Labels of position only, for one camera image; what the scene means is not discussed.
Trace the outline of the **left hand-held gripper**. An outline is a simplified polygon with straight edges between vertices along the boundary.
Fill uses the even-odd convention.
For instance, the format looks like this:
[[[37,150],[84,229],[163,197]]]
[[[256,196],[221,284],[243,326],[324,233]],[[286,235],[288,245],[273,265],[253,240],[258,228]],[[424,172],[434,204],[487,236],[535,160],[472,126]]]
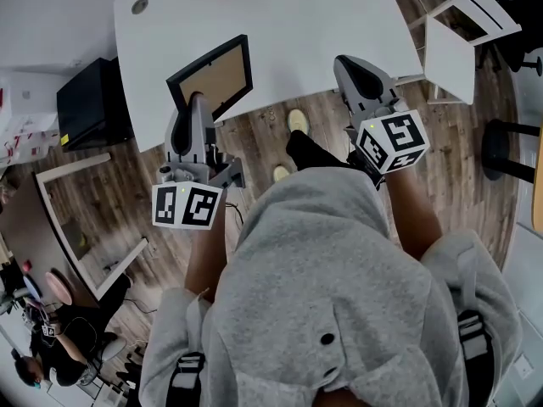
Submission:
[[[209,230],[222,194],[231,186],[244,188],[245,177],[241,159],[219,151],[203,93],[195,92],[181,111],[173,110],[164,150],[166,162],[152,187],[153,224]]]

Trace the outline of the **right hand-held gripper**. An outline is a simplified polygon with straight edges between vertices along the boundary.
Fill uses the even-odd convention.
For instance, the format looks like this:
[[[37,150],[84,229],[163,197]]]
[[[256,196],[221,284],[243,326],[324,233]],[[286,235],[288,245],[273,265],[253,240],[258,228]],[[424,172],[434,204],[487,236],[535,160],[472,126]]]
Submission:
[[[412,167],[429,149],[420,114],[397,96],[392,79],[366,60],[338,55],[333,63],[338,87],[350,112],[345,128],[353,149],[347,163],[380,187],[391,172]],[[379,103],[384,94],[392,98]]]

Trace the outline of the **black picture frame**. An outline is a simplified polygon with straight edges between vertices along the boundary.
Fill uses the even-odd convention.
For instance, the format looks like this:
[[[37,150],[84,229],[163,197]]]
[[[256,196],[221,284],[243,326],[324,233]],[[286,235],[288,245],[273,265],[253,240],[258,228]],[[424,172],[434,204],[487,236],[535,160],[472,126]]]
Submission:
[[[190,111],[194,93],[204,95],[213,121],[253,89],[249,40],[239,35],[214,48],[166,80],[178,112]]]

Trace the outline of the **person's left forearm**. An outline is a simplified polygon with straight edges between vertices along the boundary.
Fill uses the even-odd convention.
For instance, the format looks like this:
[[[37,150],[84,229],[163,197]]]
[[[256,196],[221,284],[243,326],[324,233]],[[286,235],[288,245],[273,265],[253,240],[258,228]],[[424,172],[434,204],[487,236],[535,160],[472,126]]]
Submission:
[[[227,266],[225,241],[226,199],[221,198],[209,230],[193,231],[192,248],[184,287],[191,293],[215,302],[221,273]]]

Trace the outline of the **person's right forearm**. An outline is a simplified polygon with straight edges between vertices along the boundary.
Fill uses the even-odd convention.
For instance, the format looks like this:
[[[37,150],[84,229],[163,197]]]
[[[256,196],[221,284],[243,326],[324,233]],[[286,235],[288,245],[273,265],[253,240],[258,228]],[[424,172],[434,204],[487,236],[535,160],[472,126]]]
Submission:
[[[421,260],[442,236],[439,219],[413,168],[385,176],[395,228],[403,250]]]

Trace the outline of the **person's black trouser leg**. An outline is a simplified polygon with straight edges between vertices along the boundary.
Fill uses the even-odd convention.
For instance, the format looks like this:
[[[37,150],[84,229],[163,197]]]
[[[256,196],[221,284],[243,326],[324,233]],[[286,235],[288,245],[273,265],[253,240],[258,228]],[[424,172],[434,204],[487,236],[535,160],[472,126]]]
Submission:
[[[286,152],[294,161],[298,171],[317,167],[351,168],[349,164],[340,161],[320,147],[301,130],[294,130],[290,133]]]

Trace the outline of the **white wooden chair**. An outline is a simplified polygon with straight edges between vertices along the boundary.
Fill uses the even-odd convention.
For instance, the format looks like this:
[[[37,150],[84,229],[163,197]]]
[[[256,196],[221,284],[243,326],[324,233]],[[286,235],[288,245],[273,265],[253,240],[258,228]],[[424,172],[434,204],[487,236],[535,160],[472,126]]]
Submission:
[[[484,31],[484,35],[467,41],[437,16],[456,8]],[[479,45],[519,33],[522,26],[496,0],[446,0],[424,16],[411,22],[409,30],[424,26],[423,73],[414,81],[433,84],[429,104],[465,103],[471,105],[475,86],[475,48]]]

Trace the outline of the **black floor cabinet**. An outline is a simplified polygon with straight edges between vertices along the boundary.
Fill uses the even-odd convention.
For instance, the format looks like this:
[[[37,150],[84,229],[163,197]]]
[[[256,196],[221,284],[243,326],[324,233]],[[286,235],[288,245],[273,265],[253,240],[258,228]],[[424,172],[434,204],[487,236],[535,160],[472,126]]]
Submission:
[[[65,152],[104,148],[134,137],[119,59],[99,58],[57,92]]]

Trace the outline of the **black round stool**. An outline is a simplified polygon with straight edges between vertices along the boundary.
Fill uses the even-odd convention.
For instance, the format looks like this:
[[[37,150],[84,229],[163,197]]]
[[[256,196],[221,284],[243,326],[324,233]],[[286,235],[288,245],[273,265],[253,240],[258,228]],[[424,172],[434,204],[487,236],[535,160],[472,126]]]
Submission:
[[[485,126],[481,145],[484,175],[491,181],[497,181],[502,175],[509,175],[534,184],[536,168],[509,159],[509,133],[532,137],[542,135],[541,129],[536,126],[491,120]]]

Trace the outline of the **black office chair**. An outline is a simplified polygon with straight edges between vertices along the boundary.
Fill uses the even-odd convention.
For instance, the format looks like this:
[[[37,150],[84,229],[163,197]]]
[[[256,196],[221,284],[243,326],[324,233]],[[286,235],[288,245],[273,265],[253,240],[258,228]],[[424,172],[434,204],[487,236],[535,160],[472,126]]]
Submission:
[[[502,60],[512,72],[522,68],[534,69],[539,77],[543,76],[543,60],[538,57],[534,62],[526,61],[525,55],[543,48],[543,0],[496,0],[521,26],[521,31],[498,38],[482,45],[479,63],[480,70],[484,66],[486,56],[490,53],[493,61],[493,71],[501,70]]]

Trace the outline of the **brown table pale legs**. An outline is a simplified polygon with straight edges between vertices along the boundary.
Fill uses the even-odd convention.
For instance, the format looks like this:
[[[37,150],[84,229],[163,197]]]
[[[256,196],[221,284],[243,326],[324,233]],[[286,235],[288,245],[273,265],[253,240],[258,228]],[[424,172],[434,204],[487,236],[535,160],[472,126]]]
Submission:
[[[13,253],[18,266],[23,266],[25,262],[31,264],[30,279],[45,304],[60,300],[47,282],[47,274],[52,272],[66,281],[73,304],[96,307],[119,275],[148,245],[147,239],[141,239],[124,259],[114,264],[104,281],[97,285],[73,252],[54,213],[46,183],[109,160],[110,154],[102,153],[38,174],[32,173],[0,213],[2,240]]]

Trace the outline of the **person's grey hoodie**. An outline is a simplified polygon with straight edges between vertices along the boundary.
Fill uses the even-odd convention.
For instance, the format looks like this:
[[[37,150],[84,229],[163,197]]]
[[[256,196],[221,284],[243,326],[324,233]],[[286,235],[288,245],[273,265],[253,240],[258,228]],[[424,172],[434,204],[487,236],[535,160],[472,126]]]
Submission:
[[[486,407],[522,329],[474,231],[421,260],[370,178],[308,168],[255,204],[214,303],[163,294],[142,407]]]

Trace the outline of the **wooden board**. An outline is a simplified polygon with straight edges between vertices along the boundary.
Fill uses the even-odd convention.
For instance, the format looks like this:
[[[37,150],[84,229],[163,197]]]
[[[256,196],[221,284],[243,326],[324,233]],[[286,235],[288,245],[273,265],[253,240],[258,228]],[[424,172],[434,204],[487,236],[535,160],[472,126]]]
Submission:
[[[540,128],[532,197],[533,229],[543,236],[543,126]]]

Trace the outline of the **pink plate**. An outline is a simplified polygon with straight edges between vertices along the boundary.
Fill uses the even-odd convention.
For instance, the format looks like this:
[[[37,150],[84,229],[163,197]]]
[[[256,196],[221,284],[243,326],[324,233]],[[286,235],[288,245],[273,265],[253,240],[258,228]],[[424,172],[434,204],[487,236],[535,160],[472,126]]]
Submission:
[[[72,305],[73,295],[69,285],[54,271],[45,273],[46,283],[53,295],[63,304]]]

